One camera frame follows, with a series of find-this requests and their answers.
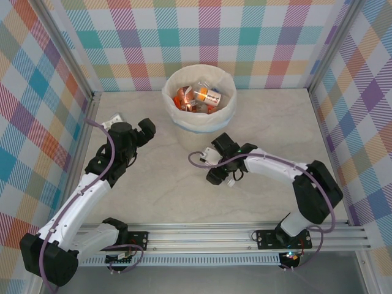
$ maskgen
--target colorful plaid wall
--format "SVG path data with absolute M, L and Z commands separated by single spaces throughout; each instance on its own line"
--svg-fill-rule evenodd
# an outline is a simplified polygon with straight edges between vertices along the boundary
M 105 91 L 160 89 L 198 63 L 226 70 L 239 89 L 303 88 L 350 2 L 62 0 L 60 17 L 55 1 L 46 3 L 75 58 L 91 81 L 64 17 Z
M 313 97 L 345 201 L 392 293 L 392 1 L 368 0 Z
M 58 207 L 87 99 L 28 0 L 0 0 L 0 293 L 21 293 L 19 241 Z

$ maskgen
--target plaid wallpaper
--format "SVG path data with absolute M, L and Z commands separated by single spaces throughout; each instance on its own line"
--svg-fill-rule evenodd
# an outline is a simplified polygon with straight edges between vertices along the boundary
M 61 0 L 60 17 L 55 1 L 45 0 L 75 58 L 91 81 L 64 17 L 105 91 L 157 90 L 198 63 L 226 70 L 239 89 L 303 88 L 350 2 Z
M 355 225 L 392 293 L 392 1 L 368 0 L 313 97 Z
M 0 293 L 21 293 L 19 241 L 59 204 L 87 99 L 28 0 L 0 0 Z

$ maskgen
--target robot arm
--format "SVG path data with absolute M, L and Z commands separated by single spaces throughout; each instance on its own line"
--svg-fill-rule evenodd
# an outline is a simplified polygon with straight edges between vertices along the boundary
M 298 209 L 287 215 L 275 228 L 275 237 L 284 247 L 297 243 L 297 236 L 304 229 L 321 224 L 330 213 L 322 193 L 305 173 L 312 175 L 321 185 L 333 208 L 343 198 L 328 169 L 317 160 L 311 164 L 289 162 L 249 143 L 239 147 L 226 133 L 216 138 L 212 144 L 216 150 L 206 148 L 200 157 L 201 161 L 212 167 L 206 177 L 210 183 L 219 185 L 226 180 L 232 186 L 235 174 L 239 171 L 240 179 L 246 172 L 258 173 L 293 186 Z M 213 167 L 240 154 L 255 156 L 239 157 L 220 167 Z
M 36 235 L 27 233 L 20 241 L 25 268 L 41 276 L 40 251 L 44 240 L 48 238 L 48 245 L 43 252 L 43 268 L 48 281 L 57 286 L 69 282 L 79 262 L 105 247 L 127 241 L 127 225 L 111 218 L 104 220 L 93 232 L 75 237 L 92 208 L 134 163 L 131 160 L 136 159 L 137 148 L 154 137 L 155 125 L 149 119 L 144 119 L 138 124 L 141 128 L 139 131 L 133 129 L 119 114 L 103 125 L 113 140 L 114 150 L 111 150 L 109 140 L 102 145 L 89 161 L 86 174 L 77 188 L 56 215 Z M 86 190 L 109 166 L 112 152 L 115 153 L 114 161 L 106 174 Z

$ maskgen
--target table surface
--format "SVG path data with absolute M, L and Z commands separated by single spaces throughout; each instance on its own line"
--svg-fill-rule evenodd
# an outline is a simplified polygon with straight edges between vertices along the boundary
M 206 181 L 206 170 L 193 167 L 177 141 L 160 91 L 105 92 L 98 123 L 122 112 L 134 127 L 143 118 L 156 125 L 156 136 L 138 149 L 136 163 L 95 206 L 86 223 L 114 217 L 127 223 L 280 221 L 296 209 L 292 186 L 245 174 L 233 188 Z M 332 172 L 319 125 L 305 89 L 239 90 L 238 107 L 226 132 L 241 146 L 252 143 L 296 162 L 322 161 Z M 84 167 L 106 142 L 94 129 Z M 343 202 L 335 208 L 347 220 Z

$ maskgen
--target beige surface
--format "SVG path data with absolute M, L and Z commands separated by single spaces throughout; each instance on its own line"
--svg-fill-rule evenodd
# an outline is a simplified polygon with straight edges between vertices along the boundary
M 291 186 L 260 175 L 245 174 L 233 188 L 207 182 L 206 170 L 188 163 L 188 151 L 175 137 L 159 91 L 106 92 L 96 121 L 102 123 L 118 111 L 133 127 L 150 118 L 157 134 L 138 149 L 134 166 L 93 209 L 87 223 L 107 217 L 139 223 L 279 221 L 296 208 Z M 297 162 L 317 159 L 332 170 L 305 89 L 238 91 L 238 108 L 227 133 L 239 145 L 253 143 Z M 105 135 L 94 129 L 85 166 L 105 142 Z M 342 203 L 335 213 L 337 219 L 347 219 Z

